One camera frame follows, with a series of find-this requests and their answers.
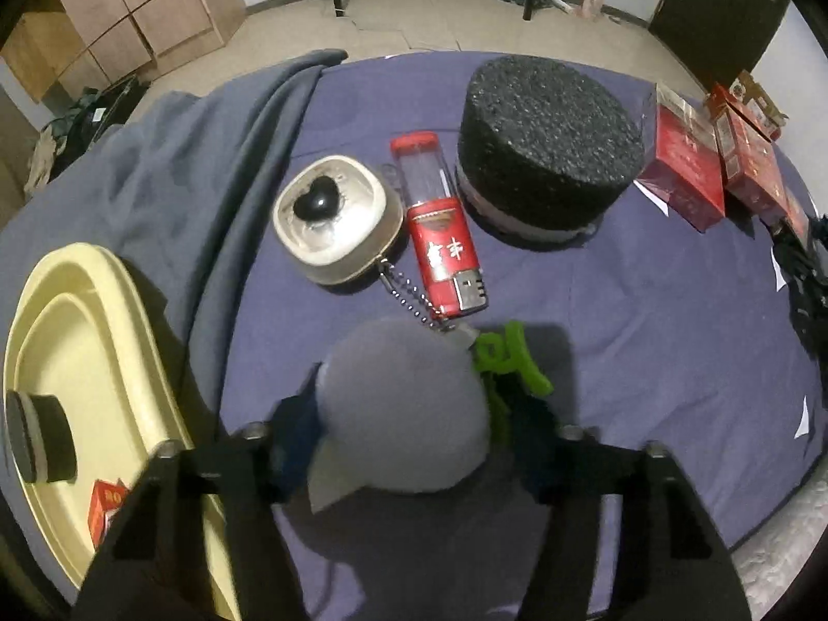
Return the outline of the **red silver cigarette pack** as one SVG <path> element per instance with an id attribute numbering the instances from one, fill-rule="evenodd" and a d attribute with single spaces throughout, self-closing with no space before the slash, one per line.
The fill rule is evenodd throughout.
<path id="1" fill-rule="evenodd" d="M 644 164 L 637 182 L 704 233 L 724 219 L 723 172 L 709 119 L 657 83 L 640 118 Z"/>

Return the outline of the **grey fluffy pompom keychain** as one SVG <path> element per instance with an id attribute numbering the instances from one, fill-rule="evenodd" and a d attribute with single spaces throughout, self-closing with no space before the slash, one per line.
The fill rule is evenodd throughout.
<path id="1" fill-rule="evenodd" d="M 491 384 L 499 376 L 541 400 L 553 393 L 522 322 L 436 331 L 383 318 L 351 332 L 316 378 L 323 435 L 307 477 L 312 512 L 362 488 L 421 495 L 465 481 L 508 432 Z"/>

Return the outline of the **red lighter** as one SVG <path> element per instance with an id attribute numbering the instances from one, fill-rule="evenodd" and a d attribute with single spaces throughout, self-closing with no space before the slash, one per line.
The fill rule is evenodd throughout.
<path id="1" fill-rule="evenodd" d="M 465 209 L 438 135 L 404 133 L 390 142 L 402 174 L 406 223 L 432 316 L 467 316 L 489 304 Z"/>

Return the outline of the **small red box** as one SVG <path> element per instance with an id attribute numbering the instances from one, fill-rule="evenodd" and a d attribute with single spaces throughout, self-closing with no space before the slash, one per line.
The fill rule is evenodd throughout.
<path id="1" fill-rule="evenodd" d="M 129 488 L 120 479 L 115 484 L 102 479 L 94 482 L 88 507 L 87 527 L 95 550 L 100 548 L 105 534 L 110 530 L 112 519 L 128 494 Z"/>

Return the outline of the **red gold cigarette carton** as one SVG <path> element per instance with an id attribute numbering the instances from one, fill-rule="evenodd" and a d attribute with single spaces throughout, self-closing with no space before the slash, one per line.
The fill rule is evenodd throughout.
<path id="1" fill-rule="evenodd" d="M 706 109 L 723 160 L 726 191 L 765 225 L 776 225 L 786 216 L 787 194 L 772 142 L 723 85 L 710 88 Z"/>

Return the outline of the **small black foam disc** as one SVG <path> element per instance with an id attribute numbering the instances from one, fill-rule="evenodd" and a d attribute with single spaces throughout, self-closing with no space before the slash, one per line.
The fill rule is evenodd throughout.
<path id="1" fill-rule="evenodd" d="M 4 413 L 8 443 L 22 481 L 55 484 L 76 479 L 75 443 L 55 395 L 8 390 Z"/>

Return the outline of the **brown printed cardboard box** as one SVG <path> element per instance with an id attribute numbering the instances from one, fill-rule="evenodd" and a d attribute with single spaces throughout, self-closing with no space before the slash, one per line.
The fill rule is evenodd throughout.
<path id="1" fill-rule="evenodd" d="M 741 70 L 730 85 L 730 93 L 751 122 L 772 142 L 782 136 L 789 117 L 780 109 L 766 90 L 749 73 Z"/>

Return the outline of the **yellow plastic tray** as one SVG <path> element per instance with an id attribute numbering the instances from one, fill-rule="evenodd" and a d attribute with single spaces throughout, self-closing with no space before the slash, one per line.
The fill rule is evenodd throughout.
<path id="1" fill-rule="evenodd" d="M 7 463 L 12 511 L 46 580 L 75 601 L 97 548 L 95 482 L 134 486 L 166 440 L 211 440 L 211 414 L 178 394 L 126 265 L 100 245 L 54 249 L 32 267 L 6 310 L 2 390 L 55 398 L 69 425 L 76 472 L 28 482 Z"/>

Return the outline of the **large black foam cylinder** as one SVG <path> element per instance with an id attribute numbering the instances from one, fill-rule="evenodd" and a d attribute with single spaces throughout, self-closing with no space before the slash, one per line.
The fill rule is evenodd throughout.
<path id="1" fill-rule="evenodd" d="M 643 170 L 640 126 L 597 80 L 511 55 L 471 75 L 456 184 L 483 223 L 519 243 L 581 243 Z"/>

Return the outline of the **purple triangle-pattern bedsheet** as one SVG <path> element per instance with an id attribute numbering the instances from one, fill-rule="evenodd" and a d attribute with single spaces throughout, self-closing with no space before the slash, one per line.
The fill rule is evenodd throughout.
<path id="1" fill-rule="evenodd" d="M 371 167 L 398 133 L 435 130 L 453 166 L 466 85 L 484 53 L 417 53 L 324 71 L 293 146 L 286 184 L 329 154 Z M 556 251 L 501 243 L 475 223 L 490 305 L 480 330 L 522 321 L 552 379 L 560 421 L 610 445 L 665 443 L 728 545 L 771 516 L 821 457 L 820 369 L 777 287 L 772 239 L 755 217 L 698 233 L 629 186 L 592 239 Z M 359 324 L 410 314 L 373 282 L 314 286 L 267 220 L 230 344 L 220 416 L 264 418 Z M 362 489 L 310 512 L 306 492 L 275 517 L 313 619 L 511 619 L 548 511 L 508 455 L 432 496 Z"/>

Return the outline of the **grey blanket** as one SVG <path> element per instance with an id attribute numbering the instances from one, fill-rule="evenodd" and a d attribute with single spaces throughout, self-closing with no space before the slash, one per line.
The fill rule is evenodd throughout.
<path id="1" fill-rule="evenodd" d="M 241 293 L 304 113 L 342 49 L 319 49 L 198 97 L 171 91 L 111 129 L 2 231 L 2 324 L 47 253 L 100 245 L 134 279 L 195 443 L 219 409 Z"/>

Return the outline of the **beige heart compact case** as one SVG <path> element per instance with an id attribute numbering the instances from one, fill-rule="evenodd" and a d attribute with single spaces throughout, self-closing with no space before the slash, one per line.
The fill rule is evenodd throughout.
<path id="1" fill-rule="evenodd" d="M 337 287 L 363 277 L 397 243 L 404 206 L 378 172 L 333 154 L 286 184 L 271 223 L 304 277 Z"/>

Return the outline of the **open black suitcase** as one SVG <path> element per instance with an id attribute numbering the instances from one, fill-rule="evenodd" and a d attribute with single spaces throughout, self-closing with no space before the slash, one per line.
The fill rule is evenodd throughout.
<path id="1" fill-rule="evenodd" d="M 149 90 L 146 81 L 130 75 L 107 90 L 85 88 L 65 115 L 51 122 L 56 152 L 51 177 L 56 178 L 83 156 L 115 125 L 123 125 Z"/>

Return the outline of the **wooden wardrobe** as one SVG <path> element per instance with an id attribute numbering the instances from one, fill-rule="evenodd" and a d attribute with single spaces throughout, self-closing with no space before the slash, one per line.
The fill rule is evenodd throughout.
<path id="1" fill-rule="evenodd" d="M 2 59 L 32 101 L 156 79 L 224 47 L 244 0 L 4 0 Z"/>

